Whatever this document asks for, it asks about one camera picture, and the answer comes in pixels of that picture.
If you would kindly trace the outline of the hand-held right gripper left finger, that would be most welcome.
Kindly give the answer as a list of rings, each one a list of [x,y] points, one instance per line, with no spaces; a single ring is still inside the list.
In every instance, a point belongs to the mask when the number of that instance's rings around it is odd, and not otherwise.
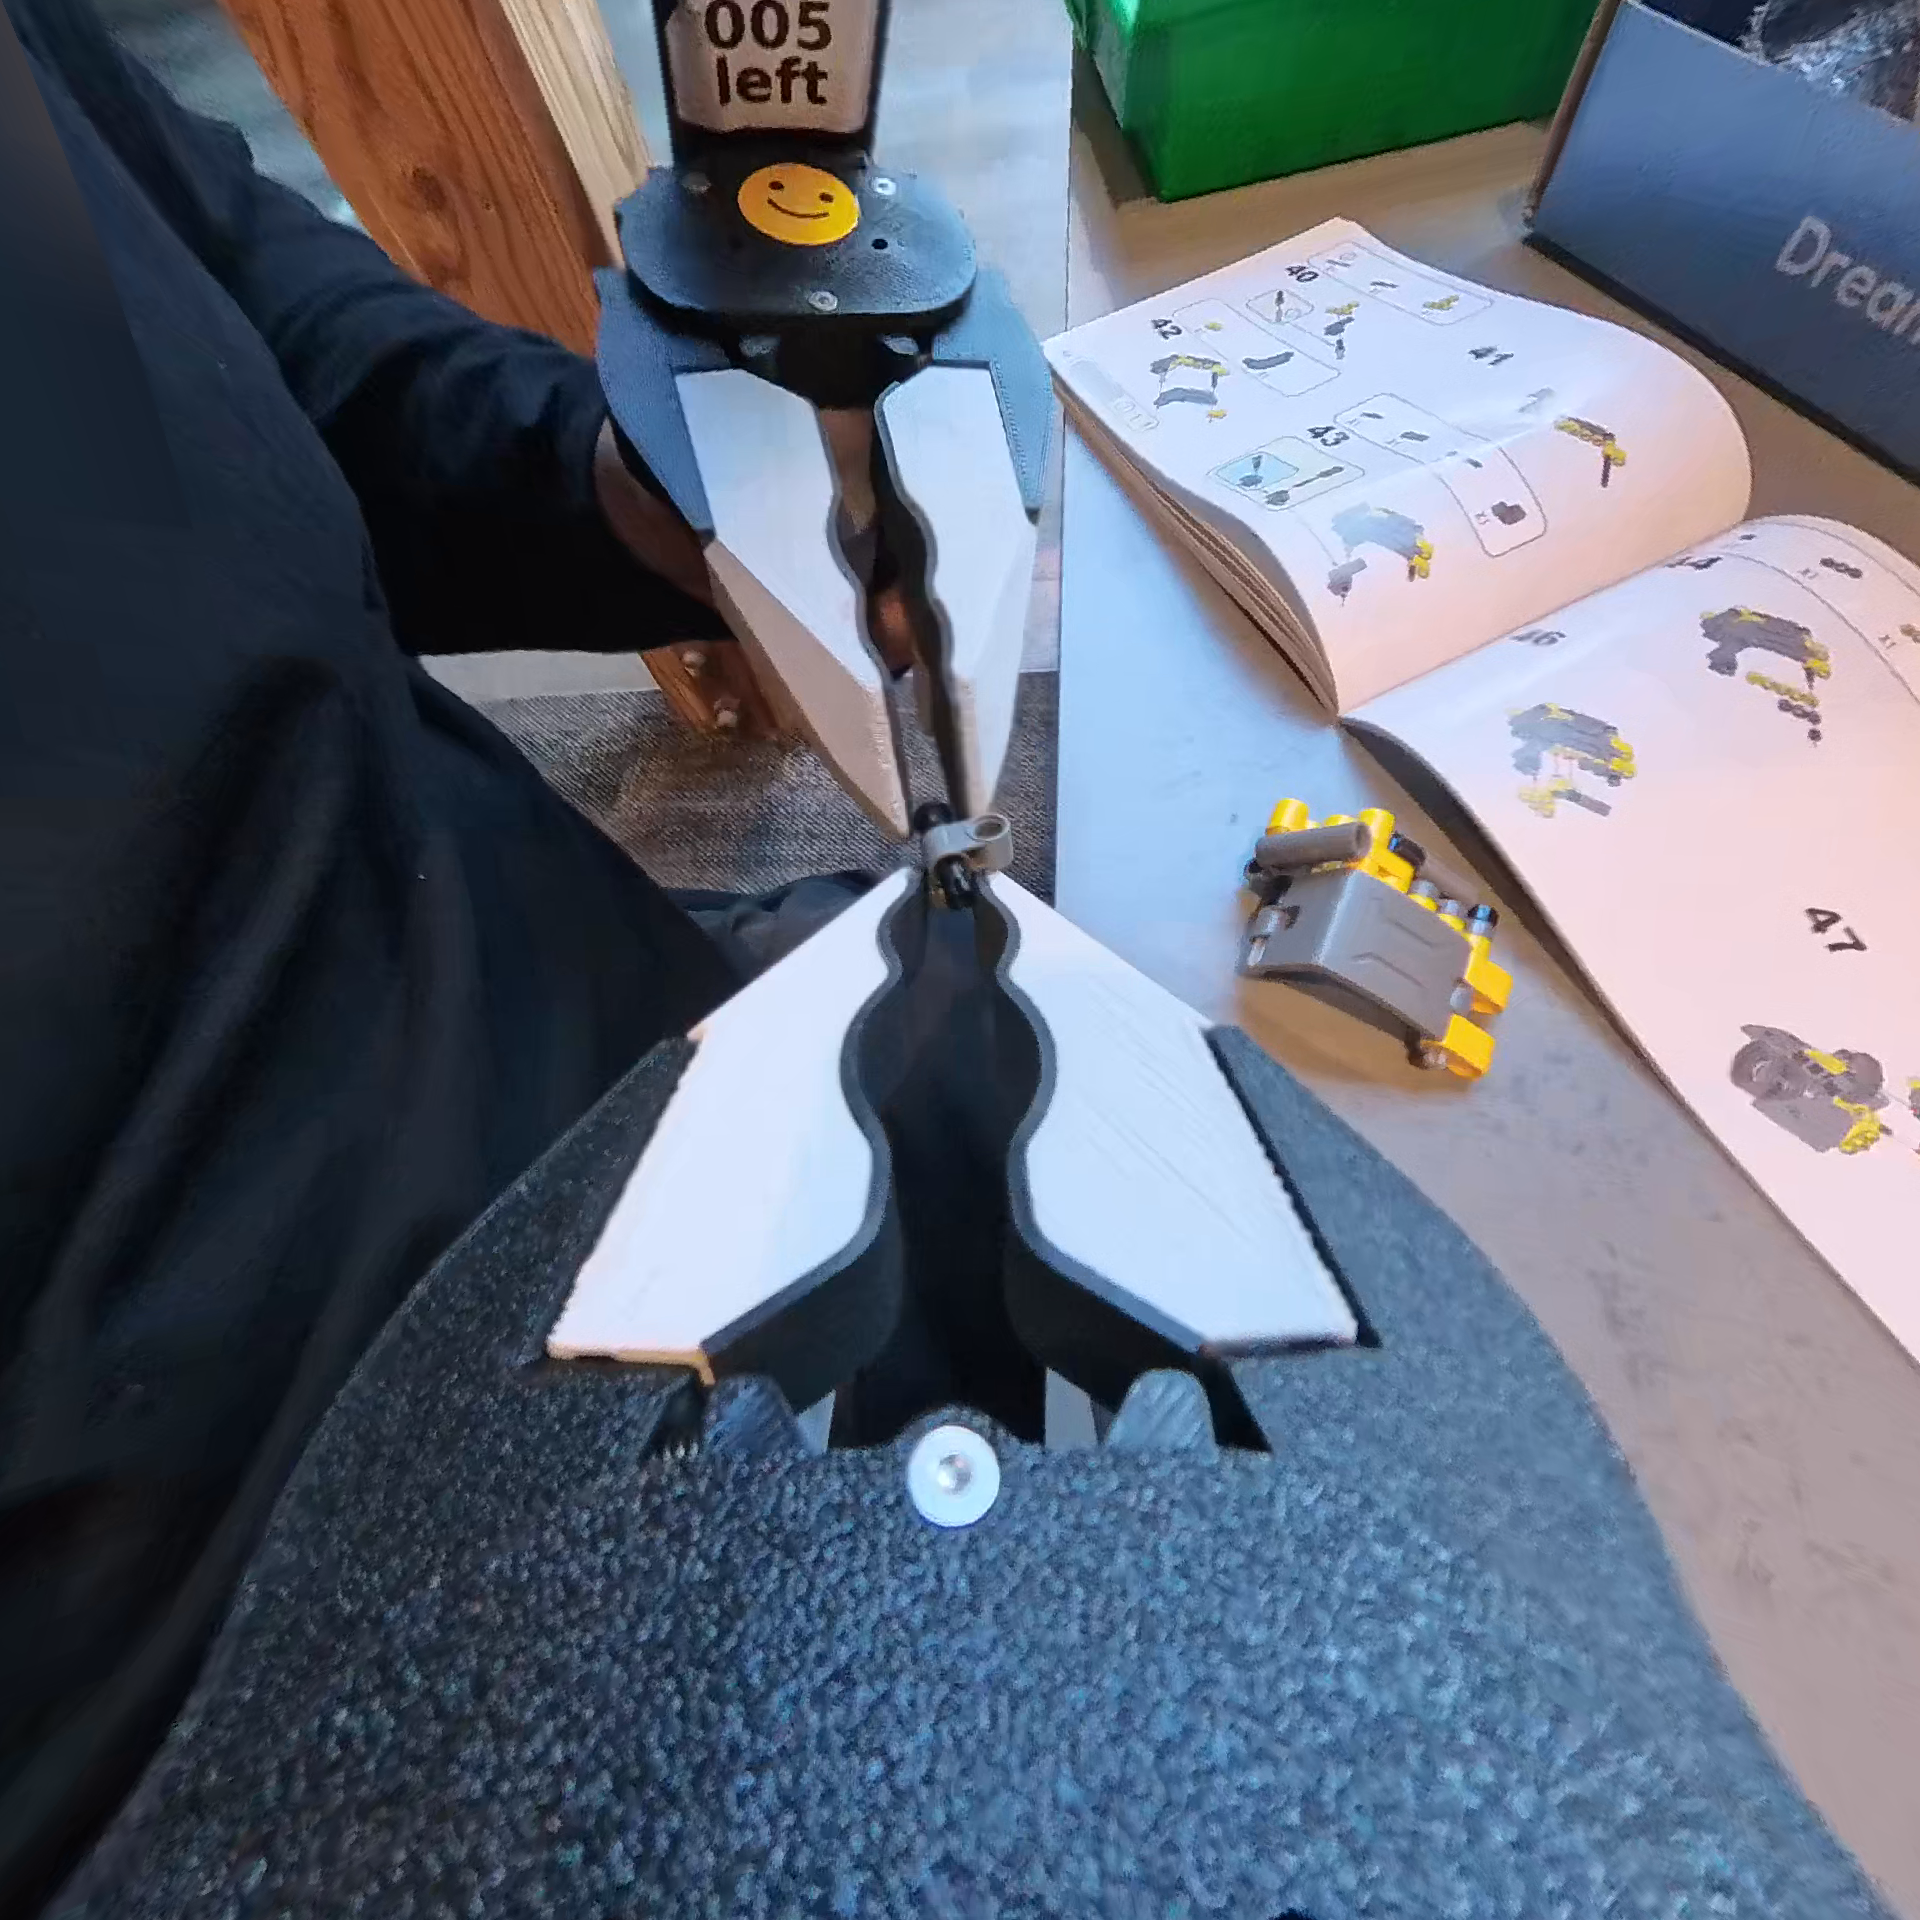
[[[880,1141],[849,1091],[855,1020],[897,972],[898,868],[688,1032],[688,1066],[546,1336],[554,1360],[850,1370],[829,1289],[883,1219]]]

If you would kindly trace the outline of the clear plastic bag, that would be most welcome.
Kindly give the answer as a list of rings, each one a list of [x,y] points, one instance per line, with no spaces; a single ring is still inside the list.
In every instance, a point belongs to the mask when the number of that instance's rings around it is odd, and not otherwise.
[[[1917,123],[1917,3],[1761,3],[1735,46],[1819,89]]]

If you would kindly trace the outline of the grey yellow brick subassembly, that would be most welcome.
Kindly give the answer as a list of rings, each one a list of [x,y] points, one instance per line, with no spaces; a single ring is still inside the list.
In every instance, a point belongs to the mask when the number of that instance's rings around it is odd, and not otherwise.
[[[1280,800],[1242,870],[1251,916],[1238,974],[1278,981],[1406,1048],[1408,1061],[1482,1080],[1491,1022],[1513,992],[1496,954],[1501,913],[1393,812],[1315,819]]]

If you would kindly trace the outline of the green plastic bin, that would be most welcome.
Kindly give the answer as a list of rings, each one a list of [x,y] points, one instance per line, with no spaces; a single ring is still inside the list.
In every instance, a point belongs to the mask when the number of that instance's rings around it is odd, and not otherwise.
[[[1549,117],[1595,3],[1071,3],[1162,201]]]

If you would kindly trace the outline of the person's left hand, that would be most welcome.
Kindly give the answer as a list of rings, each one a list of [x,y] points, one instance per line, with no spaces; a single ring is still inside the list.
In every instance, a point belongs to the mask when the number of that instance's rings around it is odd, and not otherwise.
[[[592,450],[592,492],[605,524],[630,556],[690,604],[715,612],[704,541],[658,488],[609,417]]]

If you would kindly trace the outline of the grey connector with black pin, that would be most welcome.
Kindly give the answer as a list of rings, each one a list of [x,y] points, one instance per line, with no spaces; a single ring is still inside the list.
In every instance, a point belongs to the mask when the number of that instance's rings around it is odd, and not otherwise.
[[[949,805],[929,800],[914,812],[914,834],[929,891],[949,910],[970,908],[985,877],[1014,866],[1014,828],[994,810],[960,819]]]

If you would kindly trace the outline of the white building instruction booklet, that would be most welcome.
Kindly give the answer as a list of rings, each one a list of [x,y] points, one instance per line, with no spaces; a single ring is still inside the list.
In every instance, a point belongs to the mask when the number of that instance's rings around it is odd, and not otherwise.
[[[1917,565],[1750,518],[1654,340],[1326,221],[1045,346],[1069,417],[1494,846],[1917,1353]]]

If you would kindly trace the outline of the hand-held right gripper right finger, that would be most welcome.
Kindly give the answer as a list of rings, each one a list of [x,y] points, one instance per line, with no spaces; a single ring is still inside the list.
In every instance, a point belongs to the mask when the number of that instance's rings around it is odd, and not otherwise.
[[[1041,1045],[1009,1306],[1045,1360],[1351,1347],[1360,1320],[1187,1002],[1016,880],[997,979]]]

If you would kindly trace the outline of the person's left forearm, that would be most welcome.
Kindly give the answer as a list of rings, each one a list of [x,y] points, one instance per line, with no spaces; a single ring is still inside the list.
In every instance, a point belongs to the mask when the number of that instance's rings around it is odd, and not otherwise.
[[[609,404],[591,358],[429,290],[264,177],[248,180],[229,289],[344,472],[409,653],[727,636],[601,518],[592,450]]]

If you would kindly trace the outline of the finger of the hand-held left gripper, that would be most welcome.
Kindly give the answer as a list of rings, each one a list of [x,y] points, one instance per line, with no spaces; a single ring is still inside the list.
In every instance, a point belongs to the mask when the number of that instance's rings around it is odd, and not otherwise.
[[[985,368],[914,373],[880,395],[877,427],[920,717],[947,803],[976,816],[997,798],[1014,739],[1039,521]]]
[[[720,610],[840,785],[883,832],[909,837],[891,682],[837,541],[842,494],[816,409],[744,368],[682,373],[678,394]]]

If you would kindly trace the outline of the dark grey cardboard box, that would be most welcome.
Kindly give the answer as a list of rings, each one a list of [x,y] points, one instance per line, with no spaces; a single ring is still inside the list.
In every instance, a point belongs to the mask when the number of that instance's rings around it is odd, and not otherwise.
[[[1735,46],[1761,3],[1601,4],[1537,248],[1919,476],[1919,117]]]

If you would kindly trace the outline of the wooden desk leg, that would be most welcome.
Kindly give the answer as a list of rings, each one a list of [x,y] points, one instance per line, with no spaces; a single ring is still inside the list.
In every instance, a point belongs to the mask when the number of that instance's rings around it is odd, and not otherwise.
[[[650,165],[609,8],[229,3],[274,98],[409,274],[480,317],[589,356],[616,203]],[[799,741],[745,645],[639,652],[687,730]]]

